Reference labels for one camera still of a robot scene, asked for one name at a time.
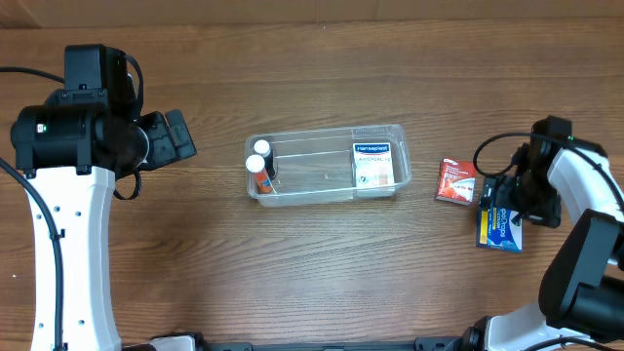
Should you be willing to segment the blue VapoDrops box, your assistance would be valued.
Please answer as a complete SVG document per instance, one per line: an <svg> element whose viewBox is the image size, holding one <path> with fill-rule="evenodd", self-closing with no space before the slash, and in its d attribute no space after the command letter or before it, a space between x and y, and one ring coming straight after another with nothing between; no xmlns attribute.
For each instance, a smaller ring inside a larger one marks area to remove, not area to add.
<svg viewBox="0 0 624 351"><path fill-rule="evenodd" d="M489 198L482 199L477 217L476 246L520 253L523 250L523 227L519 213L496 207Z"/></svg>

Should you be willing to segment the red white medicine box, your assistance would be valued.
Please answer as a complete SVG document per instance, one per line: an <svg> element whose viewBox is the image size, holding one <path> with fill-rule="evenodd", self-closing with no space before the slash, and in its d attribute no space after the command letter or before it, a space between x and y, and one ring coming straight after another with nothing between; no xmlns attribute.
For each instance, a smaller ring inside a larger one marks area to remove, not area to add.
<svg viewBox="0 0 624 351"><path fill-rule="evenodd" d="M436 199L468 206L473 202L476 170L468 161L445 158L440 164Z"/></svg>

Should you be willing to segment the dark bottle white cap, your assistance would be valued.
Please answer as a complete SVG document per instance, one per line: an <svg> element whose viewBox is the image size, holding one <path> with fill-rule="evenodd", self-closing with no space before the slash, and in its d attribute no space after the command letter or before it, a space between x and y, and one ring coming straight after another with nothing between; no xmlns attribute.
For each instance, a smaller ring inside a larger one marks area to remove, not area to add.
<svg viewBox="0 0 624 351"><path fill-rule="evenodd" d="M272 146L266 139L259 139L253 145L253 151L264 160L264 168L269 178L274 179L277 175L277 163Z"/></svg>

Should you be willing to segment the orange Redoxon tube white cap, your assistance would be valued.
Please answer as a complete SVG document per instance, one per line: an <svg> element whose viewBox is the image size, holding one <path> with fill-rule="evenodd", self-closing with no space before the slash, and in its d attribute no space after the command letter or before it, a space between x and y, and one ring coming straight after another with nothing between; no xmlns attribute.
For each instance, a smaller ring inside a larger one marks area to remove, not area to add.
<svg viewBox="0 0 624 351"><path fill-rule="evenodd" d="M247 158L246 169L252 175L257 192L260 194L268 194L274 192L269 174L265 168L264 158L254 154Z"/></svg>

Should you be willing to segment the white Hansaplast plaster box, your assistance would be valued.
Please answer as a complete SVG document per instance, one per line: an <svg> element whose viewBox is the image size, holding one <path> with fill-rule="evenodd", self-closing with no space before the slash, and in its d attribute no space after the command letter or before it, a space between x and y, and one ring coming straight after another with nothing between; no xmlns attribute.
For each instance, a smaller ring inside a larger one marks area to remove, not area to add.
<svg viewBox="0 0 624 351"><path fill-rule="evenodd" d="M389 142L354 143L353 162L357 188L374 188L395 183Z"/></svg>

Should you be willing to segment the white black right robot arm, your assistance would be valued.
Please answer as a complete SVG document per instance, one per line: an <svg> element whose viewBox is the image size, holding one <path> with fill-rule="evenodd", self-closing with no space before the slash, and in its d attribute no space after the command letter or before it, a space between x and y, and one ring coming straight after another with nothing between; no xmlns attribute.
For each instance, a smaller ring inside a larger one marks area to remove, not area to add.
<svg viewBox="0 0 624 351"><path fill-rule="evenodd" d="M597 143L573 136L571 121L550 115L506 170L487 173L479 207L485 238L527 220L556 228L567 212L572 229L547 268L538 298L506 315L484 317L454 350L607 350L623 337L623 282L606 275L623 265L623 192Z"/></svg>

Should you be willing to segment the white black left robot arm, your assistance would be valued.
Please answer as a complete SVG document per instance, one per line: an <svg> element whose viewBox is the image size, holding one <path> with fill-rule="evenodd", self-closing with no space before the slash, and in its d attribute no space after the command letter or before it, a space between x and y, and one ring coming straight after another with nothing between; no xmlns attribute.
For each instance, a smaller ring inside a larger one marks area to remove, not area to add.
<svg viewBox="0 0 624 351"><path fill-rule="evenodd" d="M11 128L35 243L35 350L119 350L109 272L116 183L193 157L180 111L144 113L137 61L101 44L64 52L61 88Z"/></svg>

